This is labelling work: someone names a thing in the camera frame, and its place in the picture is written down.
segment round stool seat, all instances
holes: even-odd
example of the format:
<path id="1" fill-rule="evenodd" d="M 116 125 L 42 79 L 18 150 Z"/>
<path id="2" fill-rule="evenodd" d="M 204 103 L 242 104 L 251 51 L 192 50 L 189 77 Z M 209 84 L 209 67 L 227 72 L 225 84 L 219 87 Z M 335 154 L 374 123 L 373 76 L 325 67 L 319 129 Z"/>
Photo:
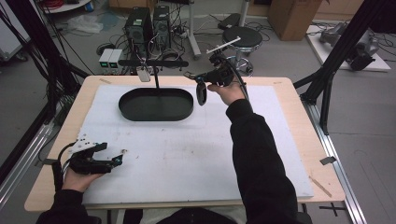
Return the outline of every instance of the round stool seat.
<path id="1" fill-rule="evenodd" d="M 230 49 L 251 52 L 258 49 L 262 44 L 262 35 L 258 31 L 239 26 L 232 27 L 223 32 L 223 43 L 233 41 L 238 36 L 241 37 L 241 39 L 229 45 Z"/>

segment gray floor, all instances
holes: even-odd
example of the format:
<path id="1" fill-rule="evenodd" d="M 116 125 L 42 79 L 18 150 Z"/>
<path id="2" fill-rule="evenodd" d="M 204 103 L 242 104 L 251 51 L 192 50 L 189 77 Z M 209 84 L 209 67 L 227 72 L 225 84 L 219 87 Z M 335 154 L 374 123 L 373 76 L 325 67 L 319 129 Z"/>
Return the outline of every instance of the gray floor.
<path id="1" fill-rule="evenodd" d="M 81 59 L 95 74 L 101 73 L 98 64 L 99 56 L 96 48 L 108 42 L 113 35 L 121 35 L 121 27 L 125 23 L 122 17 L 113 14 L 101 14 L 105 9 L 95 10 L 91 15 L 99 15 L 105 22 L 105 29 L 99 35 L 65 34 L 65 38 L 76 50 Z M 74 10 L 57 15 L 55 20 L 60 23 L 68 18 L 85 13 Z M 195 27 L 200 27 L 212 18 L 196 19 Z M 268 25 L 264 18 L 248 18 Z M 201 32 L 217 33 L 215 22 L 208 22 Z M 292 81 L 306 77 L 320 67 L 320 63 L 304 39 L 298 42 L 279 41 L 272 31 L 264 31 L 270 40 L 253 52 L 249 59 L 255 65 L 257 77 L 289 77 Z M 197 35 L 197 41 L 202 52 L 210 49 L 209 44 L 221 44 L 220 36 Z M 182 72 L 164 69 L 160 76 L 181 76 L 185 71 L 193 73 L 206 72 L 213 67 L 206 55 L 195 61 L 192 57 L 190 44 L 185 42 L 186 53 L 183 59 L 190 62 L 188 68 Z M 75 54 L 66 48 L 70 61 L 83 70 L 88 69 L 79 61 Z M 378 52 L 383 59 L 395 60 L 395 56 L 383 50 Z M 396 64 L 389 62 L 390 72 L 351 72 L 340 70 L 333 81 L 332 101 L 329 116 L 329 131 L 332 142 L 338 152 L 347 177 L 358 198 L 361 209 L 368 223 L 388 224 L 396 223 Z M 0 67 L 0 163 L 18 143 L 35 116 L 46 103 L 46 82 L 42 78 L 33 62 L 26 63 L 12 60 Z M 297 92 L 304 92 L 305 87 Z M 24 211 L 23 204 L 38 175 L 39 168 L 32 166 L 17 186 L 14 193 L 7 200 L 0 211 L 0 222 L 32 223 L 38 214 Z M 329 203 L 311 203 L 307 205 L 308 213 L 314 223 L 350 223 L 348 214 L 344 210 L 322 209 L 320 206 L 331 206 Z M 336 207 L 344 207 L 342 202 L 335 203 Z M 106 220 L 105 211 L 91 211 L 90 213 Z"/>

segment person's hand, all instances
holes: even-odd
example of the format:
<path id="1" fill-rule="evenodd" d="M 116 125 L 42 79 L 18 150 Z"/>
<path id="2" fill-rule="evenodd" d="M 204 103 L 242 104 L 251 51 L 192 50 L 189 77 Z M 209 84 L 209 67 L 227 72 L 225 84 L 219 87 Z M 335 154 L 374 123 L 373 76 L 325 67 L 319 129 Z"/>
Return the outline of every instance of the person's hand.
<path id="1" fill-rule="evenodd" d="M 226 105 L 230 105 L 239 99 L 245 99 L 245 95 L 242 92 L 241 86 L 237 80 L 233 80 L 230 85 L 226 87 L 220 87 L 218 85 L 211 84 L 207 86 L 207 89 L 217 92 L 220 95 L 221 100 Z"/>
<path id="2" fill-rule="evenodd" d="M 74 172 L 73 169 L 67 168 L 62 189 L 73 189 L 79 192 L 84 192 L 93 180 L 101 176 L 102 175 L 81 175 Z"/>

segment wooden table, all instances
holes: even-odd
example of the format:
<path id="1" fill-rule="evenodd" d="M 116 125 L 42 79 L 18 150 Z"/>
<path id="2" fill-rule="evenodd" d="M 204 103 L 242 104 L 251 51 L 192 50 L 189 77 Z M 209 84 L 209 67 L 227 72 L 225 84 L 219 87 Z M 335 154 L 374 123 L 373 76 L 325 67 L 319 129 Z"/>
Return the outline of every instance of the wooden table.
<path id="1" fill-rule="evenodd" d="M 299 203 L 341 202 L 345 193 L 330 164 L 322 165 L 319 161 L 326 158 L 326 153 L 320 143 L 313 125 L 307 116 L 300 98 L 293 88 L 291 81 L 285 77 L 245 77 L 247 85 L 273 86 L 279 99 L 284 116 L 290 127 L 295 144 L 300 152 L 304 168 L 309 175 L 315 196 L 299 199 Z M 185 77 L 160 77 L 162 86 L 195 85 Z M 112 77 L 92 76 L 87 77 L 81 87 L 57 139 L 49 153 L 49 159 L 56 159 L 60 150 L 77 139 L 79 128 L 84 122 L 95 93 L 100 85 L 139 85 L 153 87 L 150 83 L 140 82 L 138 77 Z M 40 212 L 50 209 L 53 203 L 53 177 L 50 166 L 42 168 L 26 202 L 25 209 L 31 212 Z M 117 208 L 150 208 L 150 207 L 177 207 L 177 206 L 210 206 L 210 205 L 235 205 L 242 204 L 238 201 L 227 202 L 188 202 L 188 203 L 133 203 L 133 204 L 96 204 L 88 209 L 117 209 Z"/>

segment cardboard box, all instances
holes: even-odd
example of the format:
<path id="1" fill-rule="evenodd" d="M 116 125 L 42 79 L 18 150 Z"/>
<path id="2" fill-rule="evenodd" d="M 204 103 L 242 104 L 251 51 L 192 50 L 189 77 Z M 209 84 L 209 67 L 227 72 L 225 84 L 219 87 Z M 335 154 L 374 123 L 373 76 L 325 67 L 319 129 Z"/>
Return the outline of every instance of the cardboard box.
<path id="1" fill-rule="evenodd" d="M 133 7 L 149 7 L 150 12 L 154 9 L 155 2 L 153 0 L 109 0 L 110 7 L 128 11 Z"/>
<path id="2" fill-rule="evenodd" d="M 268 21 L 280 40 L 302 40 L 322 0 L 275 0 Z"/>

